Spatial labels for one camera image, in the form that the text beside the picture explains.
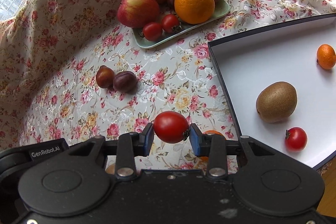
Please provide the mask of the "red yellow apple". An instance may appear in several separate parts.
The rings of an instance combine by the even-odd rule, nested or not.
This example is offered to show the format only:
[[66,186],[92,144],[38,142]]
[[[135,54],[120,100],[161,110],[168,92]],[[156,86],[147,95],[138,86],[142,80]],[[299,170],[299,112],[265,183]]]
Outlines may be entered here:
[[121,0],[117,19],[124,26],[143,28],[156,21],[159,14],[160,8],[156,0]]

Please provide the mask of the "large dekopon orange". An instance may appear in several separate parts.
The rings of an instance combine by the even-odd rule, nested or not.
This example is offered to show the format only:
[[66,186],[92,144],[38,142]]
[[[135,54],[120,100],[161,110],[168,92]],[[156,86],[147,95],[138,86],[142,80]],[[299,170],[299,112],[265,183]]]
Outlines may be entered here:
[[214,0],[174,0],[177,16],[188,24],[201,24],[210,19],[215,10]]

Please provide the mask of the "cherry tomato on tray left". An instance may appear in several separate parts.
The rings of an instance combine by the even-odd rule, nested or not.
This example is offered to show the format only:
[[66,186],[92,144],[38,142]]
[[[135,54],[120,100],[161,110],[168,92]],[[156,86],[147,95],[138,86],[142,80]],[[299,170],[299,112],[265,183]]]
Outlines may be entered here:
[[142,33],[148,41],[155,42],[162,36],[163,29],[160,23],[151,22],[143,27]]

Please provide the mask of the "floral tablecloth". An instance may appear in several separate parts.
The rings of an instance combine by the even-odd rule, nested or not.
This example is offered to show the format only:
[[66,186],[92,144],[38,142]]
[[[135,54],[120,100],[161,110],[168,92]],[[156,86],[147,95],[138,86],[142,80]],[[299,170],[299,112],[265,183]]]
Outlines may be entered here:
[[[335,12],[335,0],[226,0],[230,13],[143,50],[116,12],[121,0],[27,0],[1,22],[1,149],[141,132],[165,110],[237,137],[208,43],[287,20]],[[127,93],[100,88],[102,65],[133,72]]]

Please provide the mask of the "tangerine under gripper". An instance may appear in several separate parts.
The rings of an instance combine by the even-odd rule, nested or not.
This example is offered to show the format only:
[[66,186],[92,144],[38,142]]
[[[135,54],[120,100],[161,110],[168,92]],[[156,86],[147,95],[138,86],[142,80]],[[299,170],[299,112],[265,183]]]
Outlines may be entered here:
[[203,135],[205,136],[205,141],[203,141],[203,143],[207,143],[207,155],[206,156],[199,156],[199,159],[201,159],[201,161],[205,161],[205,162],[208,162],[209,161],[209,151],[210,151],[210,145],[209,145],[209,142],[210,142],[210,139],[212,138],[213,135],[219,135],[219,136],[222,136],[222,134],[216,130],[207,130],[203,133]]

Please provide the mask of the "black box white inside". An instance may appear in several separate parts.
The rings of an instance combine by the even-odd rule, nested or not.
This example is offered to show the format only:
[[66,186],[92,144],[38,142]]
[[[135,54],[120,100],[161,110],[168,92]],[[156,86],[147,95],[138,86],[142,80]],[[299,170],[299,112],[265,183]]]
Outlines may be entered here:
[[[334,14],[272,24],[209,42],[236,133],[286,153],[286,130],[303,128],[307,145],[292,157],[314,169],[335,157],[335,70],[317,64],[322,44],[335,45]],[[279,81],[295,87],[297,107],[288,119],[266,123],[257,114],[256,100]]]

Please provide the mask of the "dark purple plum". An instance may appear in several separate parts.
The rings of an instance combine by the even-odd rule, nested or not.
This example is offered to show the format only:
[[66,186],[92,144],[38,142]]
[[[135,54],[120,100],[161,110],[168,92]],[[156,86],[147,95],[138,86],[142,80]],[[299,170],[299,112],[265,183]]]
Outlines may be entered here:
[[138,79],[133,72],[120,72],[114,77],[113,88],[118,92],[127,93],[135,88],[137,81]]

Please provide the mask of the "small tangerine in box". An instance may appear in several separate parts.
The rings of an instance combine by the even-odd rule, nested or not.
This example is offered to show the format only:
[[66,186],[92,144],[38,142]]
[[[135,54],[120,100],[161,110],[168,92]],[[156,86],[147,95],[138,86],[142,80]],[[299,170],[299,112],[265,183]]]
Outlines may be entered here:
[[323,69],[332,69],[335,66],[334,48],[328,44],[319,46],[317,50],[317,63]]

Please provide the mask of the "pale green tray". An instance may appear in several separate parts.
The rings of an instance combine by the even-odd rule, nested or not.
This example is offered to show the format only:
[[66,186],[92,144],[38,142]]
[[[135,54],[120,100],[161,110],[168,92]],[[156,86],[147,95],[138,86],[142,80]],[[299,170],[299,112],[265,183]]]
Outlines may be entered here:
[[133,29],[133,33],[134,33],[134,37],[135,37],[135,42],[137,43],[137,45],[143,49],[150,49],[150,48],[154,48],[156,46],[159,46],[165,42],[168,42],[169,40],[173,39],[173,38],[176,38],[178,37],[179,35],[182,35],[182,34],[185,34],[186,32],[189,32],[193,29],[196,29],[198,27],[201,27],[209,22],[212,22],[216,19],[220,19],[222,18],[223,16],[227,15],[228,12],[230,11],[230,8],[228,6],[228,3],[224,0],[220,0],[218,3],[215,4],[215,10],[214,10],[214,13],[213,15],[210,17],[209,20],[207,20],[206,22],[204,23],[201,23],[201,24],[188,24],[188,23],[185,23],[183,22],[176,14],[175,12],[175,9],[171,8],[168,6],[167,4],[167,0],[166,0],[166,3],[164,3],[163,5],[160,6],[160,15],[158,17],[158,19],[155,21],[157,23],[160,23],[161,24],[161,21],[163,19],[164,16],[166,16],[167,14],[173,14],[175,15],[178,20],[180,21],[180,24],[181,24],[181,30],[178,31],[178,32],[175,32],[175,33],[167,33],[167,32],[164,32],[163,30],[163,33],[162,33],[162,36],[155,42],[151,42],[151,41],[148,41],[144,36],[143,36],[143,33],[142,33],[142,29],[143,28],[134,28]]

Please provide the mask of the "red cherry tomato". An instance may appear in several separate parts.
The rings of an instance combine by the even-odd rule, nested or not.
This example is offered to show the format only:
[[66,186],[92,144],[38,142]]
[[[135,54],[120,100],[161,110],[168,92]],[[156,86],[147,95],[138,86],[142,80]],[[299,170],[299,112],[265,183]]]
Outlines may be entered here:
[[174,144],[187,138],[189,123],[182,114],[164,111],[155,117],[153,128],[159,139]]

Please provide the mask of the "cherry tomato on tray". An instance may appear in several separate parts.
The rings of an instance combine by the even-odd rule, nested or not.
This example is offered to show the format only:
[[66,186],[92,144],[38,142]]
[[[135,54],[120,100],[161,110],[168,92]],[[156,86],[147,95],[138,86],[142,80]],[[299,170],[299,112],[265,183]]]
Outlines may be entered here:
[[160,23],[151,22],[143,27],[142,33],[148,41],[155,42],[162,36],[163,29]]
[[169,34],[175,33],[181,30],[181,24],[178,18],[173,14],[167,14],[161,21],[164,32]]

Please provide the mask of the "brown kiwi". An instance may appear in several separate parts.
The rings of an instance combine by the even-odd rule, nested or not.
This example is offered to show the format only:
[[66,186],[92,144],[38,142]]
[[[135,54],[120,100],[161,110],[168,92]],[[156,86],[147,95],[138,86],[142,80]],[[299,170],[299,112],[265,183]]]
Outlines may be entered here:
[[116,165],[115,163],[113,163],[110,166],[108,166],[105,171],[108,174],[115,174],[115,168],[116,168]]
[[266,123],[289,118],[297,106],[297,92],[290,83],[280,81],[265,88],[256,100],[256,111]]

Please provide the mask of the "cherry tomato in box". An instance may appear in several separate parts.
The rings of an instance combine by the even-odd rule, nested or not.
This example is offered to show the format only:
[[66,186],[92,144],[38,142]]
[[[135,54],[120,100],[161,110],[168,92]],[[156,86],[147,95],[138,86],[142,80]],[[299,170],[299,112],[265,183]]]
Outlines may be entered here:
[[307,145],[307,134],[300,127],[292,127],[286,130],[285,147],[290,152],[300,152]]

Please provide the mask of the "reddish brown plum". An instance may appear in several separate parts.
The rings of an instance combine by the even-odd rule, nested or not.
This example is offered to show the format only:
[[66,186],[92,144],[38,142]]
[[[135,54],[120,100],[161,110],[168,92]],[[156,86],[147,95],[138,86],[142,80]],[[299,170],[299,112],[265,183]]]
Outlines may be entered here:
[[106,89],[113,85],[114,71],[102,65],[96,73],[96,83],[100,88]]

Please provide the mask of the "cherry tomato on tray right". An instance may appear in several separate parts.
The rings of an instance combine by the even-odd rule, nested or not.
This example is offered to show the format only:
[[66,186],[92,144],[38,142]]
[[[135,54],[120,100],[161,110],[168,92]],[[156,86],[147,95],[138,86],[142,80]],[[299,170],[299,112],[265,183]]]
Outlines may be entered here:
[[175,33],[181,30],[181,24],[178,18],[173,14],[167,14],[161,21],[164,32],[169,34]]

